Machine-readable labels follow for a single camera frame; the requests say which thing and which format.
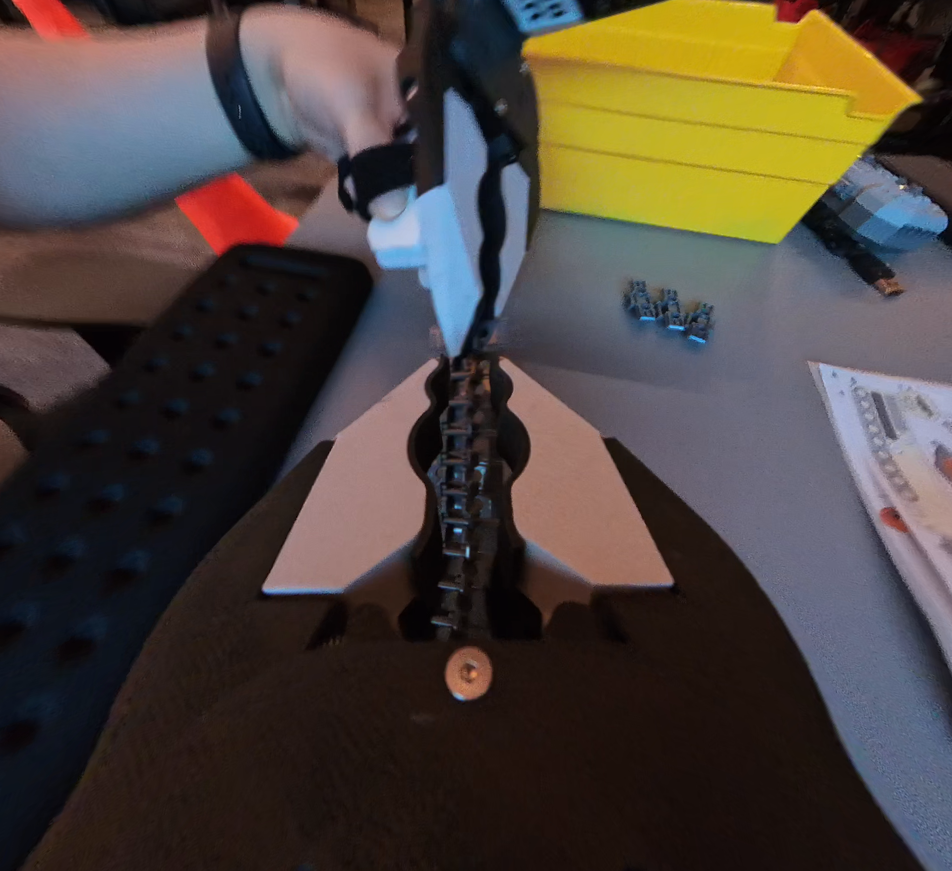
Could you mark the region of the person's left hand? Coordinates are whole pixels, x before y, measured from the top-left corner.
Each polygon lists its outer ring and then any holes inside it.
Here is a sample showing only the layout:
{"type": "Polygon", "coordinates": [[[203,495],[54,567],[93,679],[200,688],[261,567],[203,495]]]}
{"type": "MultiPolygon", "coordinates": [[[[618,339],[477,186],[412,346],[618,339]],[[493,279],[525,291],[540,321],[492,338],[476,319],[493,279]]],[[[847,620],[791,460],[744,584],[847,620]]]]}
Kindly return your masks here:
{"type": "Polygon", "coordinates": [[[263,5],[242,14],[245,73],[275,135],[337,161],[393,143],[407,119],[399,49],[327,12],[263,5]]]}

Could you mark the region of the grey orange toy robot model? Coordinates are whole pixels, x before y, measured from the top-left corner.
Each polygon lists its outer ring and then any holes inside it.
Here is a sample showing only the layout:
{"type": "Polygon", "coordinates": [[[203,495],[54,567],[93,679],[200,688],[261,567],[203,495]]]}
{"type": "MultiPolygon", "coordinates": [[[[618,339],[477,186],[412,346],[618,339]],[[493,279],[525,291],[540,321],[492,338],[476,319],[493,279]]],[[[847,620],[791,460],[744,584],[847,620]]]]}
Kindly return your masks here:
{"type": "Polygon", "coordinates": [[[903,294],[889,259],[938,243],[950,248],[950,210],[873,153],[857,159],[804,213],[802,225],[884,298],[903,294]]]}

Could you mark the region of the open instruction booklet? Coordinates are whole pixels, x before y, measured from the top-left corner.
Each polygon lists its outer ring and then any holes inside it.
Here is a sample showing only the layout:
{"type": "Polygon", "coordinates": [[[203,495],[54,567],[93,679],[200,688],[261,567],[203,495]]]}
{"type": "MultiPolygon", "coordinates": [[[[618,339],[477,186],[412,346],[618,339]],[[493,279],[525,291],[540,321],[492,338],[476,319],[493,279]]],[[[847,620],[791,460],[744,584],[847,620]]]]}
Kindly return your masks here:
{"type": "Polygon", "coordinates": [[[951,666],[951,385],[809,362],[858,494],[951,666]]]}

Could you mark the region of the yellow plastic bin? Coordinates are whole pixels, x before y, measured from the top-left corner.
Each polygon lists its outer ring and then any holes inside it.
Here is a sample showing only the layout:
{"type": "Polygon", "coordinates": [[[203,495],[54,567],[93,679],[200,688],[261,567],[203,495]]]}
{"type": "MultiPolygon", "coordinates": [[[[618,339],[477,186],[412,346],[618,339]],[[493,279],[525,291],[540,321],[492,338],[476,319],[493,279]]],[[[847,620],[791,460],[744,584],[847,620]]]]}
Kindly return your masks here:
{"type": "Polygon", "coordinates": [[[541,205],[779,243],[921,96],[819,10],[669,0],[530,39],[541,205]]]}

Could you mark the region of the black perforated chair back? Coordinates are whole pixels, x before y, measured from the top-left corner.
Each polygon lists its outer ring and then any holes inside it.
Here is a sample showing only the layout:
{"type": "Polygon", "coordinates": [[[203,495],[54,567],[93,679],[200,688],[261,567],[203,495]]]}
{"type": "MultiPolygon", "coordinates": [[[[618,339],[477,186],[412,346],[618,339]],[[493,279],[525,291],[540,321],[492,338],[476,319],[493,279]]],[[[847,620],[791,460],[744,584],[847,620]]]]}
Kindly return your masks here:
{"type": "Polygon", "coordinates": [[[2,869],[64,805],[188,575],[272,483],[372,288],[340,255],[228,251],[3,485],[2,869]]]}

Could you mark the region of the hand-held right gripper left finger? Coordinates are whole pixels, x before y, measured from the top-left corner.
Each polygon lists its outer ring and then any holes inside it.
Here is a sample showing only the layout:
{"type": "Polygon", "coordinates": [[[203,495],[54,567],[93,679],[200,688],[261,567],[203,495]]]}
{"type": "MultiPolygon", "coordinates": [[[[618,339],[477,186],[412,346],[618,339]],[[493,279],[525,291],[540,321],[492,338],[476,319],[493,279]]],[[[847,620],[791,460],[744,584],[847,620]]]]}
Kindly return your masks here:
{"type": "Polygon", "coordinates": [[[303,502],[261,591],[375,605],[396,623],[413,598],[410,553],[425,514],[425,487],[411,466],[413,425],[430,407],[423,363],[342,429],[303,502]]]}

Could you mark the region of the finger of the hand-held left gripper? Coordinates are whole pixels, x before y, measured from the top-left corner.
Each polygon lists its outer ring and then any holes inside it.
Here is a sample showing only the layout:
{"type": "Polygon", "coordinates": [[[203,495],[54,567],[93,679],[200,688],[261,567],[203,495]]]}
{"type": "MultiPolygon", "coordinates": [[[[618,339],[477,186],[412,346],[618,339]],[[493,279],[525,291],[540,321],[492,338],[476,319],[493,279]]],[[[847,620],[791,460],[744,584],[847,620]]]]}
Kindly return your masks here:
{"type": "Polygon", "coordinates": [[[502,170],[501,188],[505,211],[505,235],[499,251],[499,286],[492,317],[499,323],[527,255],[539,211],[538,179],[518,163],[502,170]]]}
{"type": "Polygon", "coordinates": [[[462,355],[482,303],[480,189],[488,147],[473,108],[455,90],[443,103],[444,182],[419,194],[427,287],[446,354],[462,355]]]}

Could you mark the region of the grey desk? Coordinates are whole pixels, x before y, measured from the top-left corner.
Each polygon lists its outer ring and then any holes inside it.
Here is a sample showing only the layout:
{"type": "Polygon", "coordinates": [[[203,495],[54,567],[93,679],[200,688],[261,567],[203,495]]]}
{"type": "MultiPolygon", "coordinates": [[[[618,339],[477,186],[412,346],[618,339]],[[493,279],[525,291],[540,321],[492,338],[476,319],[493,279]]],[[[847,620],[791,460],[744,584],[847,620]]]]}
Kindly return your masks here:
{"type": "Polygon", "coordinates": [[[744,560],[863,779],[920,861],[950,869],[950,675],[845,465],[809,362],[950,383],[950,251],[884,299],[802,228],[775,246],[546,213],[506,307],[508,356],[622,442],[744,560]],[[622,304],[630,280],[705,345],[622,304]]]}

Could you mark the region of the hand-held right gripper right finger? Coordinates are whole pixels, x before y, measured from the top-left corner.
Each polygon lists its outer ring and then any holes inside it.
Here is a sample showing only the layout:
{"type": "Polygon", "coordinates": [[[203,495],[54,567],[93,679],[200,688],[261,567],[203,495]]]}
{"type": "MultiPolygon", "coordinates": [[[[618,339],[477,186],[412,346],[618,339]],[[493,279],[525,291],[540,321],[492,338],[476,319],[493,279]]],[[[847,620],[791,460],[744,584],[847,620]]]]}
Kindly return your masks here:
{"type": "Polygon", "coordinates": [[[599,430],[512,361],[506,408],[528,439],[510,488],[526,545],[521,588],[548,625],[564,603],[600,594],[671,590],[660,555],[599,430]]]}

